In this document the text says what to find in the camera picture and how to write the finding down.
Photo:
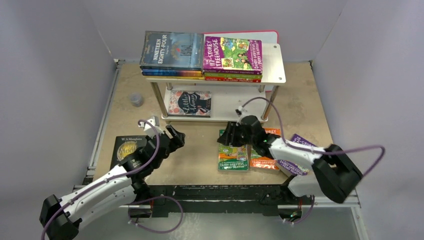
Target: purple book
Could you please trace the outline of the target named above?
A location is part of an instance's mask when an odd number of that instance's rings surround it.
[[[308,140],[304,139],[303,137],[294,134],[290,141],[298,144],[303,144],[305,146],[313,146],[316,147],[314,144],[310,143]],[[294,164],[290,161],[286,160],[277,160],[275,165],[287,176],[291,175],[299,175],[299,176],[305,176],[309,173],[309,170],[306,168],[303,168],[297,164]]]
[[[206,36],[203,72],[262,75],[262,41]]]

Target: beige tabletop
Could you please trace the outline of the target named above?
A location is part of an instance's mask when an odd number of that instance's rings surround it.
[[[299,134],[317,146],[332,143],[330,130],[315,84],[309,62],[285,63],[286,84],[280,86],[274,104],[278,108],[286,138]],[[159,84],[161,91],[164,84]],[[144,97],[141,107],[133,107],[128,99],[132,92]],[[137,64],[124,64],[116,86],[106,130],[96,166],[94,179],[106,174],[111,167],[115,137],[143,135],[138,128],[139,119],[151,116],[161,118],[161,110],[151,85],[141,74]],[[171,122],[174,128],[185,133],[185,146],[172,153],[147,179],[150,185],[249,185],[281,184],[287,177],[282,172],[253,170],[247,172],[218,171],[218,135],[226,123]],[[165,130],[166,123],[160,120]],[[279,128],[274,110],[264,127]]]

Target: metal post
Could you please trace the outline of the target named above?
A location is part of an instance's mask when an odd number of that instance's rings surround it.
[[[172,90],[172,83],[167,82],[167,83],[166,83],[166,89],[168,89],[168,90]]]
[[[157,82],[151,82],[151,88],[153,89],[154,96],[156,97],[157,103],[159,104],[160,111],[162,112],[162,116],[164,118],[168,117],[167,108],[165,107],[164,99],[161,94],[161,90],[159,89]]]
[[[265,85],[259,85],[259,92],[263,93],[265,90]]]
[[[269,98],[269,100],[271,101],[271,103],[274,103],[274,100],[276,99],[276,96],[277,96],[277,92],[278,92],[278,87],[279,86],[274,86],[273,88],[272,88],[272,93],[271,93],[271,97]],[[267,118],[268,118],[268,115],[270,114],[270,111],[271,111],[271,104],[269,103],[269,102],[267,102],[266,103],[266,107],[265,107],[265,110],[263,111],[263,114],[262,114],[262,120],[266,120]]]

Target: wall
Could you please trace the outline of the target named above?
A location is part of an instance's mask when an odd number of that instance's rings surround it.
[[[140,60],[149,31],[277,30],[283,59],[316,57],[347,0],[84,0],[114,58]]]
[[[349,0],[313,65],[334,142],[387,148],[358,188],[372,240],[424,234],[423,11],[420,0]],[[351,154],[362,170],[376,156]]]
[[[0,239],[34,239],[81,184],[114,62],[80,0],[0,0],[0,56]]]

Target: lower shelf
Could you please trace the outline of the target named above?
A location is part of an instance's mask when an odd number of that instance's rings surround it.
[[[166,121],[184,122],[228,122],[237,121],[239,117],[236,109],[248,100],[255,97],[265,98],[265,92],[259,92],[257,86],[228,86],[228,85],[174,85],[172,90],[184,91],[210,91],[212,95],[210,117],[187,117],[187,116],[162,116]],[[170,91],[165,89],[164,103],[166,109],[169,106]],[[257,99],[250,102],[245,109],[255,115],[262,123],[261,115],[265,110],[267,102]]]

